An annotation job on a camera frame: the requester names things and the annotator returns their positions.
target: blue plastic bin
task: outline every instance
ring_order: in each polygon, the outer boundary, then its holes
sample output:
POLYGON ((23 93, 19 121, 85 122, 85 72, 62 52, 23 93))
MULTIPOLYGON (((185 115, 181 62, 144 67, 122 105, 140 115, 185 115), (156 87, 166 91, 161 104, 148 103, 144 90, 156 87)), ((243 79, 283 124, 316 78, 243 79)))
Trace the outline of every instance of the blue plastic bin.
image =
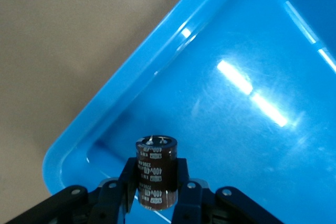
MULTIPOLYGON (((164 134, 212 191, 335 223, 335 38, 336 0, 181 0, 49 149, 47 187, 93 190, 164 134)), ((167 223, 136 202, 127 221, 167 223)))

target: electrolytic capacitor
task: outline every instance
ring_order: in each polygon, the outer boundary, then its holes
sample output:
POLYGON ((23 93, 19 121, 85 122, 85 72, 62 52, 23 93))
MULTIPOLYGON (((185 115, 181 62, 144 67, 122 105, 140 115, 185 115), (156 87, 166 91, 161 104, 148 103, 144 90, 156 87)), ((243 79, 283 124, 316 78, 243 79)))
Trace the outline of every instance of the electrolytic capacitor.
POLYGON ((147 136, 136 142, 138 200, 149 210, 163 210, 177 200, 177 141, 147 136))

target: beige surface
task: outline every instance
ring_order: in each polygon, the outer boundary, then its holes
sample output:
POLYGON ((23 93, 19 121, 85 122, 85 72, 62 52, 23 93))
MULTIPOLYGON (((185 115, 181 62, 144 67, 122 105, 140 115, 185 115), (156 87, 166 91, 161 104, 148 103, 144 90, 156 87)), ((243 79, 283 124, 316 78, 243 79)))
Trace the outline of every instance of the beige surface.
POLYGON ((178 0, 0 0, 0 223, 49 196, 57 136, 178 0))

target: cylindrical component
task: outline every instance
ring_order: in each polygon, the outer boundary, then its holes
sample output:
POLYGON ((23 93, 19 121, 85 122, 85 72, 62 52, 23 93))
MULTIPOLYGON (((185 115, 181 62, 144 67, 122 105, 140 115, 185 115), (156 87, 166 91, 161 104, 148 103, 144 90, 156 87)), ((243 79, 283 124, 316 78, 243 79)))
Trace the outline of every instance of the cylindrical component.
POLYGON ((177 141, 168 136, 147 136, 136 142, 138 200, 149 210, 163 210, 177 200, 177 141))

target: capacitor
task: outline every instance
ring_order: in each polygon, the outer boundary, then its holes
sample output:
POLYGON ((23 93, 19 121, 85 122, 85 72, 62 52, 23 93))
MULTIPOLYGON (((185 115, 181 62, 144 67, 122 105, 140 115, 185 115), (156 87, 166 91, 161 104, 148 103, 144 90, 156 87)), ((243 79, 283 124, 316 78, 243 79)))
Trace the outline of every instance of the capacitor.
POLYGON ((146 209, 163 210, 177 200, 177 141, 147 136, 136 142, 138 201, 146 209))

